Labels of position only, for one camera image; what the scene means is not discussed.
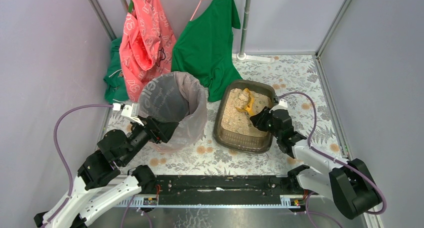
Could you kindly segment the yellow litter scoop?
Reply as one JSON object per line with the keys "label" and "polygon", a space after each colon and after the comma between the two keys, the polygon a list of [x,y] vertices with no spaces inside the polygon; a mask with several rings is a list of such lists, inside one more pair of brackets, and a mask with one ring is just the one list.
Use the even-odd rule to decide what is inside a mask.
{"label": "yellow litter scoop", "polygon": [[253,111],[255,97],[252,92],[248,88],[245,88],[239,93],[237,98],[240,102],[239,105],[235,107],[236,110],[238,112],[248,114],[249,116],[253,116],[255,114]]}

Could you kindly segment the beige litter clump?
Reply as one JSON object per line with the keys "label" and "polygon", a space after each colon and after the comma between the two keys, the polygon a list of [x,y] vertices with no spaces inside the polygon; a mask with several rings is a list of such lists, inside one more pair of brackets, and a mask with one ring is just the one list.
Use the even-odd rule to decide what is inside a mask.
{"label": "beige litter clump", "polygon": [[229,102],[235,108],[244,108],[251,101],[251,91],[247,88],[234,88],[229,94]]}

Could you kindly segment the trash bin with plastic liner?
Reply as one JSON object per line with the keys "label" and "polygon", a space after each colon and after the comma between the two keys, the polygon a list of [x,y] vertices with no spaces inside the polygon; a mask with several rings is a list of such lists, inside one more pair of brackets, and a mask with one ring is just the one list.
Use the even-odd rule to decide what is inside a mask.
{"label": "trash bin with plastic liner", "polygon": [[171,72],[154,78],[143,88],[138,103],[142,117],[178,122],[167,143],[152,143],[158,152],[179,151],[204,135],[208,120],[206,89],[187,72]]}

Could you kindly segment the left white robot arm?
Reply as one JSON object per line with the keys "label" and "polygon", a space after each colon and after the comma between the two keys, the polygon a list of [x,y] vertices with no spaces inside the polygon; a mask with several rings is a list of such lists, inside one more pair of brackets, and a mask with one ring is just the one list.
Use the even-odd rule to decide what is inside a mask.
{"label": "left white robot arm", "polygon": [[133,122],[131,133],[113,129],[97,143],[98,150],[80,166],[68,193],[50,210],[34,217],[38,228],[87,228],[99,216],[129,196],[157,190],[156,177],[147,165],[103,194],[99,192],[120,175],[148,143],[168,142],[179,123],[161,122],[151,116]]}

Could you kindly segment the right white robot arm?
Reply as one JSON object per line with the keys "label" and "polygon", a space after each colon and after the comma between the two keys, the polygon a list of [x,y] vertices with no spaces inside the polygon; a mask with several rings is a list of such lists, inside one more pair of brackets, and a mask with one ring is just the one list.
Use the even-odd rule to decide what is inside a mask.
{"label": "right white robot arm", "polygon": [[250,121],[258,130],[273,135],[283,153],[304,161],[303,165],[287,173],[291,189],[303,189],[326,197],[350,220],[386,203],[362,160],[335,158],[314,148],[308,137],[294,129],[286,109],[265,107],[251,116]]}

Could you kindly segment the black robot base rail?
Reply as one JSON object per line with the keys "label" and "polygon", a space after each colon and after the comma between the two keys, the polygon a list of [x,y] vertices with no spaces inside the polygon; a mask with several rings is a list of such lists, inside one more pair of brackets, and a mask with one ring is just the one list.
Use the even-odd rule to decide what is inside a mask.
{"label": "black robot base rail", "polygon": [[157,175],[140,195],[152,195],[163,206],[271,206],[281,197],[303,198],[305,192],[287,176]]}

